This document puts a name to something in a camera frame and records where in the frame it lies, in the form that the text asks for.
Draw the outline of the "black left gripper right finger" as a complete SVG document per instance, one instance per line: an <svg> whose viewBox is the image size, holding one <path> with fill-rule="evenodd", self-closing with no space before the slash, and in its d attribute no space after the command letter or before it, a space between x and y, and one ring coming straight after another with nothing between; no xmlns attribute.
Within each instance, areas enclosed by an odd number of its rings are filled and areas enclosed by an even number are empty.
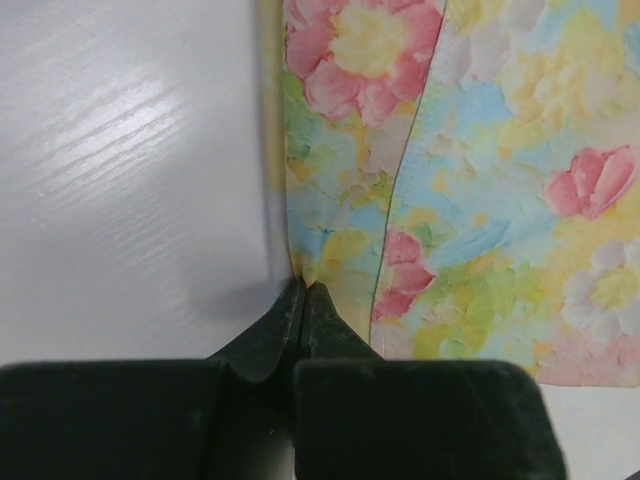
<svg viewBox="0 0 640 480"><path fill-rule="evenodd" d="M390 361L306 293L294 371L300 479L563 479L541 391L502 361Z"/></svg>

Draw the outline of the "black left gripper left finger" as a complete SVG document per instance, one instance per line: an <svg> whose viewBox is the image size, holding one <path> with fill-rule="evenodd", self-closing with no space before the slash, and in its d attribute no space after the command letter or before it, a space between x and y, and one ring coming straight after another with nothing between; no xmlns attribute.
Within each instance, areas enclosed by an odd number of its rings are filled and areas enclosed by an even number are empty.
<svg viewBox="0 0 640 480"><path fill-rule="evenodd" d="M5 479L289 479L291 369L305 288L204 359L1 370Z"/></svg>

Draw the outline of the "pastel floral skirt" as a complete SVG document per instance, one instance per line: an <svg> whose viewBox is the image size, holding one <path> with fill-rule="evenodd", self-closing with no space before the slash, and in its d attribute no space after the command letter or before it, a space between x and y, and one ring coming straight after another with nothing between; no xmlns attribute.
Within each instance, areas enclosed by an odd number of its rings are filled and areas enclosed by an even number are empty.
<svg viewBox="0 0 640 480"><path fill-rule="evenodd" d="M262 1L274 241L388 359L639 383L639 5Z"/></svg>

